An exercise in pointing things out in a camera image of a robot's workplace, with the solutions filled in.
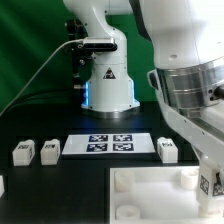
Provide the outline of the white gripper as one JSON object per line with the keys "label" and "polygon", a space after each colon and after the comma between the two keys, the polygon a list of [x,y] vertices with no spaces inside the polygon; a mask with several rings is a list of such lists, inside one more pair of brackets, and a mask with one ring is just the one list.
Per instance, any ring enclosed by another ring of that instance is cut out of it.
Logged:
{"label": "white gripper", "polygon": [[218,168],[224,169],[224,136],[199,120],[190,120],[168,106],[162,96],[157,72],[147,73],[149,85],[155,89],[156,97],[167,125],[194,146],[203,156],[207,156]]}

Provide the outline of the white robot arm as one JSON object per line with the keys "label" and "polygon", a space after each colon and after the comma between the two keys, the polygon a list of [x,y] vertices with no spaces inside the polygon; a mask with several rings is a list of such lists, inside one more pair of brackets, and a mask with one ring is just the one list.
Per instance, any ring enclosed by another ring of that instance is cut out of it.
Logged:
{"label": "white robot arm", "polygon": [[174,131],[224,169],[224,0],[63,0],[87,31],[93,54],[83,108],[119,116],[139,106],[127,72],[127,39],[106,21],[132,13],[153,45],[147,74]]}

